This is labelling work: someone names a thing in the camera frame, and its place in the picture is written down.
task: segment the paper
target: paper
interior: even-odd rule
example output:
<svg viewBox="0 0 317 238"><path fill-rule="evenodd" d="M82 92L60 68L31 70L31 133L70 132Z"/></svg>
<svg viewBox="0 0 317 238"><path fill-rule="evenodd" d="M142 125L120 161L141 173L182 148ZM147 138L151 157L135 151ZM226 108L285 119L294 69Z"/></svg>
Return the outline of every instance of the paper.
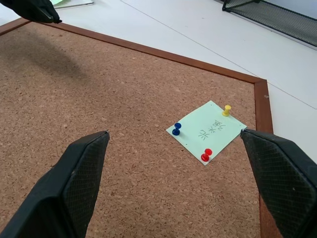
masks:
<svg viewBox="0 0 317 238"><path fill-rule="evenodd" d="M180 134L172 134L174 125L166 131L192 153L201 163L207 165L220 153L246 126L233 116L224 117L223 109L212 101L189 113L178 122ZM208 162L201 159L205 149L211 149Z"/></svg>
<svg viewBox="0 0 317 238"><path fill-rule="evenodd" d="M63 0L51 0L53 5L56 5L56 4L60 3L61 1L63 1Z"/></svg>
<svg viewBox="0 0 317 238"><path fill-rule="evenodd" d="M94 4L93 0L51 0L52 2L57 2L54 4L54 8L63 9L63 8L71 8L71 7L78 7L78 6L87 6Z"/></svg>

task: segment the yellow push pin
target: yellow push pin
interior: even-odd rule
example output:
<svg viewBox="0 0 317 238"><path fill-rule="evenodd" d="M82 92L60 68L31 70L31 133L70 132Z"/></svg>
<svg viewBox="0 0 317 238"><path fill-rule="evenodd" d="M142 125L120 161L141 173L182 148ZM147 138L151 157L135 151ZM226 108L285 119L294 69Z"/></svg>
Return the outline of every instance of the yellow push pin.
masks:
<svg viewBox="0 0 317 238"><path fill-rule="evenodd" d="M224 111L222 112L222 115L225 116L225 117L229 116L230 115L230 113L229 113L230 110L231 110L231 106L230 105L226 105L224 107Z"/></svg>

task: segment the blue push pin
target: blue push pin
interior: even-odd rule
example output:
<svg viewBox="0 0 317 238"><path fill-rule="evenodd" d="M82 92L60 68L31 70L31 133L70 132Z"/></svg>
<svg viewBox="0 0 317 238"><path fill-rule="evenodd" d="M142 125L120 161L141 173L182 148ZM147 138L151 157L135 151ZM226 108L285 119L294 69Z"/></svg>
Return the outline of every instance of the blue push pin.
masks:
<svg viewBox="0 0 317 238"><path fill-rule="evenodd" d="M173 135L179 135L180 133L180 128L182 127L181 123L175 123L175 129L172 131Z"/></svg>

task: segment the green object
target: green object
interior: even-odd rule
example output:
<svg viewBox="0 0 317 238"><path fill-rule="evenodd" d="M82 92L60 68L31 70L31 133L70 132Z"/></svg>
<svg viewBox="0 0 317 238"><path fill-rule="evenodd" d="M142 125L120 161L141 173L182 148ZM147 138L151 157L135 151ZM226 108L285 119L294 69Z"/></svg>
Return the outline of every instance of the green object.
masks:
<svg viewBox="0 0 317 238"><path fill-rule="evenodd" d="M223 116L222 112L222 108L209 101L178 121L182 125L178 136L172 134L175 126L171 126L166 131L201 163L207 165L240 134L242 129L247 127L231 115ZM206 149L212 150L208 162L201 159Z"/></svg>
<svg viewBox="0 0 317 238"><path fill-rule="evenodd" d="M58 3L60 3L63 0L50 0L52 2L53 5L56 5Z"/></svg>

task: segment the cork surface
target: cork surface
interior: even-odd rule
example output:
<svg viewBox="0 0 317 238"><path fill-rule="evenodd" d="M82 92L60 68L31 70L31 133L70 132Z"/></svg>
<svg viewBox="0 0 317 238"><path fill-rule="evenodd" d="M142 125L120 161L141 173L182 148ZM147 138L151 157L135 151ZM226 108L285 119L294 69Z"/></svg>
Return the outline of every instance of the cork surface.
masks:
<svg viewBox="0 0 317 238"><path fill-rule="evenodd" d="M165 131L209 100L254 129L252 84L35 23L0 40L0 230L69 143L109 130L88 238L260 237L242 140L204 167Z"/></svg>

